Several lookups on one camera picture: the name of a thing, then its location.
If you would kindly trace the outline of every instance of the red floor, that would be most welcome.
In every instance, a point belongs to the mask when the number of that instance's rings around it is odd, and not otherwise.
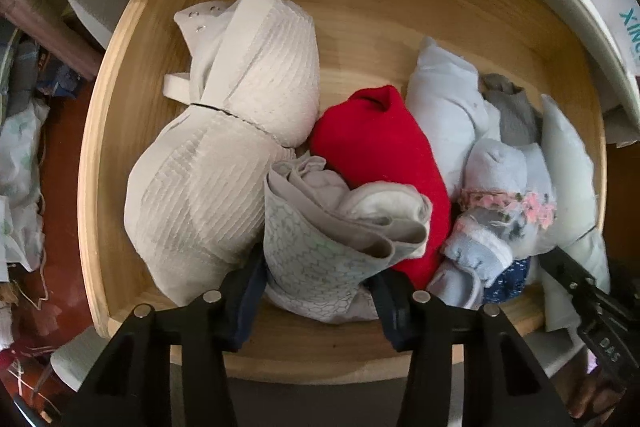
[[[49,301],[37,311],[21,299],[20,317],[16,319],[18,331],[33,336],[42,346],[61,346],[92,324],[82,281],[77,217],[82,131],[92,90],[93,84],[87,83],[77,100],[51,99],[44,126],[46,152],[40,179],[46,202],[44,275]],[[23,280],[23,291],[37,302],[37,297],[44,295],[40,275],[30,273]]]

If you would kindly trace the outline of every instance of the metal screw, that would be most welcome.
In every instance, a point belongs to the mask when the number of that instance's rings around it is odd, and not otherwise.
[[[427,304],[431,300],[431,294],[425,290],[416,290],[414,292],[414,301],[420,304]]]
[[[151,313],[151,306],[148,304],[140,304],[133,310],[133,314],[139,319],[145,318],[149,313]]]
[[[202,299],[206,303],[213,304],[214,302],[218,302],[220,299],[222,299],[222,293],[220,293],[218,290],[209,290],[202,296]]]
[[[485,304],[482,306],[482,311],[490,317],[497,317],[500,315],[500,306],[493,303]]]

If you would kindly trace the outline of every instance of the rolled red garment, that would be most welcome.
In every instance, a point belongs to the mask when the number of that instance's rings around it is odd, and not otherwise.
[[[310,136],[322,156],[351,188],[386,181],[413,185],[433,204],[425,254],[394,266],[424,289],[440,265],[438,250],[449,235],[450,202],[431,145],[393,86],[361,89],[326,110]]]

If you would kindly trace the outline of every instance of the pink floral trim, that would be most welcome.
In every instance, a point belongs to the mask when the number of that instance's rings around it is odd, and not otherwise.
[[[543,195],[543,200],[540,201],[540,194],[536,192],[479,192],[463,188],[459,202],[462,211],[481,206],[509,214],[522,214],[527,223],[538,223],[546,230],[556,217],[556,204],[549,201],[548,194]]]

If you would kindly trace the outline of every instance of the blue speckled fabric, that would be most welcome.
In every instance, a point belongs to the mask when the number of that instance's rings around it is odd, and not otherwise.
[[[530,264],[530,257],[514,261],[510,267],[498,275],[493,285],[484,290],[482,303],[500,304],[520,295],[524,289]]]

